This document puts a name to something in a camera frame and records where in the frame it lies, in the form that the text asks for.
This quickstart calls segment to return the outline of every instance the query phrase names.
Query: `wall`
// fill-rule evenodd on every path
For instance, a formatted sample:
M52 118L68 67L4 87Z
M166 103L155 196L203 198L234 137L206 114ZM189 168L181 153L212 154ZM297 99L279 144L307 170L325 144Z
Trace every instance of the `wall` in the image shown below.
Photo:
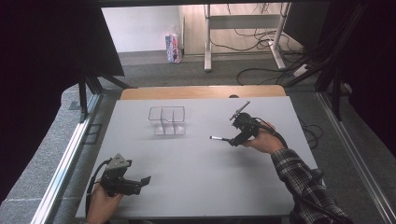
M117 52L166 49L165 36L179 26L177 6L102 8Z

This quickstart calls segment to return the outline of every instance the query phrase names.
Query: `plaid sleeve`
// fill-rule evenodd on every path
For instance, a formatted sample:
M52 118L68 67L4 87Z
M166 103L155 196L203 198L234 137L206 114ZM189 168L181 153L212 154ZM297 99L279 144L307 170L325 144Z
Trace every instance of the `plaid sleeve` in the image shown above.
M322 171L311 170L294 150L287 148L272 154L271 159L280 180L286 184L290 192L297 193L339 217L347 217L322 185ZM298 200L294 201L296 204L290 214L294 214L299 221L303 223L337 223L317 209Z

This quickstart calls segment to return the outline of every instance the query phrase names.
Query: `desk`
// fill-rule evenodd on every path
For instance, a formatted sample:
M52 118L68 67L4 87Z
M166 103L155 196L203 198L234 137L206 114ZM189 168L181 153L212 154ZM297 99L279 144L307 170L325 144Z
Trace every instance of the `desk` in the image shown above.
M229 99L230 94L244 98ZM115 217L286 216L294 202L270 156L209 139L212 134L234 137L239 133L229 117L246 100L251 103L244 111L271 120L290 147L310 167L317 167L290 98L281 87L126 90L114 108L94 167L119 152L133 160L126 179L151 175L151 182L139 196L124 197ZM148 116L149 109L158 105L186 108L185 135L154 135ZM77 217L85 217L84 207L82 200Z

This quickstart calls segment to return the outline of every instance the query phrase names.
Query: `sleeve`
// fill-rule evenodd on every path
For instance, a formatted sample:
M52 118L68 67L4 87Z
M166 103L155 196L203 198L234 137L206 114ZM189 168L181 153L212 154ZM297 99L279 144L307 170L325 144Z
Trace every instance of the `sleeve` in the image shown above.
M271 159L280 180L286 184L295 201L290 219L293 218L297 223L339 223L317 208L302 202L301 198L303 198L335 214L346 223L351 223L323 186L322 171L311 170L292 149L280 149L271 155Z

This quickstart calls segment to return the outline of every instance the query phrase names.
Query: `transparent container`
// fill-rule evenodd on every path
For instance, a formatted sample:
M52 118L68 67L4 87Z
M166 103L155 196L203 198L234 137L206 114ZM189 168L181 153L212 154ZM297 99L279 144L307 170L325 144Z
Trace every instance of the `transparent container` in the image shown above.
M155 134L186 134L184 106L155 106L148 119Z

